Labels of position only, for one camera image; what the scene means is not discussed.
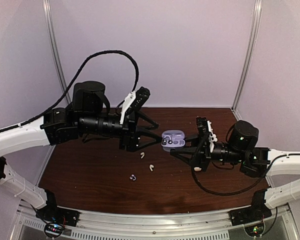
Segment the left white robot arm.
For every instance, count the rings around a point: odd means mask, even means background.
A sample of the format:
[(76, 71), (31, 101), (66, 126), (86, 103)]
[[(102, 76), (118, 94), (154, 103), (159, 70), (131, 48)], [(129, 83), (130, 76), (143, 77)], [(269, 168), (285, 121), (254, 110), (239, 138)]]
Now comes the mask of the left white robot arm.
[(5, 155), (39, 146), (55, 146), (92, 136), (95, 140), (117, 138), (119, 148), (136, 152), (158, 144), (161, 137), (154, 133), (158, 124), (141, 111), (150, 91), (141, 87), (123, 101), (120, 115), (110, 112), (106, 87), (98, 81), (74, 85), (72, 102), (65, 108), (56, 107), (28, 123), (11, 125), (0, 130), (0, 186), (41, 210), (51, 222), (62, 218), (54, 194), (39, 188), (17, 174)]

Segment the white earbud charging case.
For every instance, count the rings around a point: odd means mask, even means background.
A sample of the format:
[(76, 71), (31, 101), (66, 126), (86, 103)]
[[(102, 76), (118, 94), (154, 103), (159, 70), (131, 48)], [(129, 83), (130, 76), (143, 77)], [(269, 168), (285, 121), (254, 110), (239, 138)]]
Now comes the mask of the white earbud charging case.
[(201, 172), (201, 171), (202, 171), (202, 168), (200, 168), (200, 167), (194, 167), (193, 170), (194, 170), (195, 172)]

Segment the purple earbud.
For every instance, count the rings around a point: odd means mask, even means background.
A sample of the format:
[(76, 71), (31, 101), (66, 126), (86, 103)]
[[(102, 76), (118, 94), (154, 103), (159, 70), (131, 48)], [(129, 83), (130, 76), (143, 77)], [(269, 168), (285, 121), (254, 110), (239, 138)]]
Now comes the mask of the purple earbud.
[(162, 136), (162, 141), (161, 141), (162, 146), (171, 145), (172, 143), (173, 143), (173, 140), (172, 140), (171, 134), (166, 134), (166, 135)]
[(132, 175), (129, 177), (129, 179), (130, 179), (131, 181), (136, 181), (136, 180), (137, 180), (137, 177), (136, 177), (134, 174), (132, 174)]

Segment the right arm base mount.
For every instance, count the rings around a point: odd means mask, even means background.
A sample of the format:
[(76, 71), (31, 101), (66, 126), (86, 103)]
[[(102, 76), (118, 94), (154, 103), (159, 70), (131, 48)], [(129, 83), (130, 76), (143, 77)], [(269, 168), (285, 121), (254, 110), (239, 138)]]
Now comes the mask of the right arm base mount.
[(272, 211), (265, 203), (265, 192), (255, 192), (250, 206), (229, 211), (232, 226), (244, 225), (271, 217)]

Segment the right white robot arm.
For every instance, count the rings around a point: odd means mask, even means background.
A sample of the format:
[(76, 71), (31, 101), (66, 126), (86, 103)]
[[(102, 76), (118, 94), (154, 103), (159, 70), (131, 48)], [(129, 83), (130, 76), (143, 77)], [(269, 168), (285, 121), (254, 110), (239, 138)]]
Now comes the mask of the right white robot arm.
[[(195, 183), (206, 193), (215, 196), (235, 196), (245, 193), (263, 179), (276, 175), (300, 175), (300, 151), (283, 151), (267, 147), (257, 147), (259, 130), (247, 121), (239, 120), (227, 132), (224, 142), (213, 134), (210, 121), (196, 119), (198, 133), (184, 141), (189, 146), (172, 148), (170, 154), (188, 164)], [(197, 179), (196, 172), (204, 172), (209, 164), (239, 165), (240, 172), (255, 178), (251, 186), (233, 192), (216, 192), (204, 187)], [(256, 191), (251, 206), (246, 210), (249, 220), (258, 220), (267, 210), (300, 199), (300, 179), (279, 187)]]

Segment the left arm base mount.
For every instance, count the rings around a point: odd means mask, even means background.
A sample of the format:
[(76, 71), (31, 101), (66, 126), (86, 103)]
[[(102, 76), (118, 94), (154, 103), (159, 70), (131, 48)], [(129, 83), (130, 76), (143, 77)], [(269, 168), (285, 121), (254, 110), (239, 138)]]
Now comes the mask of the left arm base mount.
[(57, 205), (55, 198), (50, 197), (43, 208), (36, 208), (36, 216), (46, 222), (76, 227), (80, 213)]

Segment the purple earbud charging case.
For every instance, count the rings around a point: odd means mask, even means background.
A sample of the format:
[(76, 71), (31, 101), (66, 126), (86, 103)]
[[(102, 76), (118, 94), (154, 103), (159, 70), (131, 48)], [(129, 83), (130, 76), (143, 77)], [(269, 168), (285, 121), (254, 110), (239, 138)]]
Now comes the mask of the purple earbud charging case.
[(172, 144), (167, 144), (165, 146), (163, 146), (161, 144), (161, 147), (164, 151), (166, 152), (170, 152), (170, 150), (172, 149), (180, 149), (183, 148), (186, 143), (185, 143), (185, 133), (181, 130), (166, 130), (161, 134), (161, 137), (163, 135), (172, 135)]

